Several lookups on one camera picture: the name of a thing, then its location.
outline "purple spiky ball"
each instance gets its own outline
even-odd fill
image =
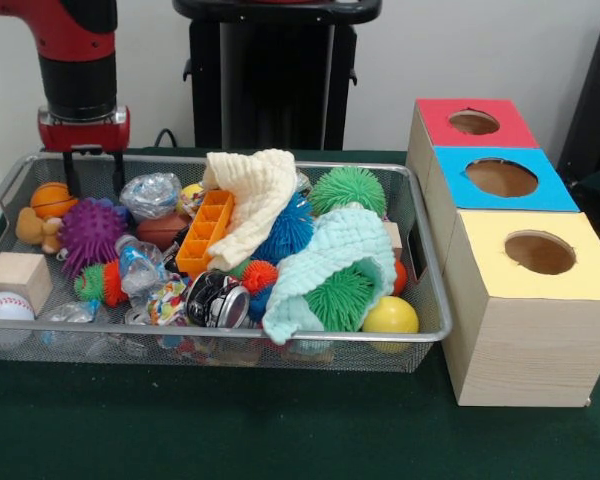
[[[74,278],[84,267],[115,260],[116,240],[126,229],[110,205],[92,198],[81,200],[62,217],[58,236],[68,252],[62,271]]]

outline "stacked wooden boxes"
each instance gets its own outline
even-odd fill
[[[418,176],[454,311],[460,405],[583,406],[600,375],[600,241],[507,100],[416,102]]]

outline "circular hole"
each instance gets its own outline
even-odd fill
[[[449,122],[456,130],[469,135],[487,135],[500,130],[500,124],[488,113],[462,110],[451,115]]]
[[[538,188],[538,177],[531,170],[502,158],[482,158],[465,171],[476,187],[499,197],[524,197]]]
[[[513,233],[505,242],[505,252],[526,269],[544,275],[559,275],[576,263],[573,248],[546,232]]]

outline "green spiky ball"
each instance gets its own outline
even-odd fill
[[[334,273],[304,298],[327,332],[356,332],[373,298],[373,283],[352,266]]]
[[[382,217],[387,201],[382,185],[366,168],[339,167],[320,177],[309,194],[309,201],[316,215],[323,215],[334,207],[352,202],[373,210]]]
[[[73,282],[73,289],[83,302],[104,302],[104,265],[93,265],[82,269]]]

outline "wire mesh basket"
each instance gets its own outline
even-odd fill
[[[298,162],[312,182],[345,164]],[[417,334],[297,332],[284,346],[271,343],[261,330],[125,325],[126,307],[108,308],[109,323],[58,324],[0,321],[0,331],[21,330],[27,340],[0,351],[2,360],[91,362],[162,365],[226,365],[353,371],[412,372],[431,345],[451,330],[451,316],[436,261],[422,195],[413,174],[396,165],[346,164],[369,168],[382,184],[388,216],[398,224],[403,243],[402,262],[409,274],[403,298],[418,313]],[[183,185],[199,182],[205,167],[200,158],[125,157],[127,179],[152,172],[173,172]],[[85,197],[114,198],[113,162],[105,157],[76,160]],[[36,154],[19,161],[0,185],[0,252],[40,253],[15,236],[20,209],[28,205],[41,184],[64,181],[63,163],[54,154]],[[53,291],[43,312],[77,298],[62,273],[62,263],[47,256]],[[70,337],[70,348],[41,341],[44,335]],[[320,345],[305,353],[305,342]]]

